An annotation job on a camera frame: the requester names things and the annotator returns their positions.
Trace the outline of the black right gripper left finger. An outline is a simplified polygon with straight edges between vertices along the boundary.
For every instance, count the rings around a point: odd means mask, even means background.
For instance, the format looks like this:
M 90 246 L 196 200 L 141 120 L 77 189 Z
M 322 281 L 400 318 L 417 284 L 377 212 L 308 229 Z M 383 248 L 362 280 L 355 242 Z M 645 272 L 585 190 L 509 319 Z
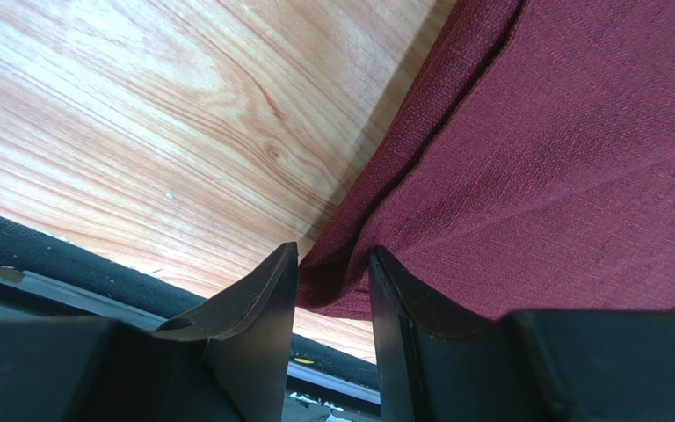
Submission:
M 278 421 L 297 247 L 157 329 L 102 316 L 0 319 L 0 421 Z

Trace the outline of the dark red cloth napkin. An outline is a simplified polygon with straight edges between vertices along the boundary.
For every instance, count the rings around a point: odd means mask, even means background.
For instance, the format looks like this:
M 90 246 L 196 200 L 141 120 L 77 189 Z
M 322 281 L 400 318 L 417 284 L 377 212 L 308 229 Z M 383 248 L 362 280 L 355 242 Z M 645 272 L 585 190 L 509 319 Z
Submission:
M 377 246 L 488 318 L 675 309 L 675 1 L 460 1 L 299 272 L 370 316 Z

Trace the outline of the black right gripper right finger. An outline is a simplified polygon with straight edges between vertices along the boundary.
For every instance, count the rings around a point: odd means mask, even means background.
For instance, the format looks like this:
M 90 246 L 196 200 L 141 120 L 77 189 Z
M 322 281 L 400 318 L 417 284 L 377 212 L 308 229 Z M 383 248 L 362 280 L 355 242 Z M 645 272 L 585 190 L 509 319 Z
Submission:
M 386 421 L 675 421 L 675 312 L 517 310 L 492 321 L 369 258 Z

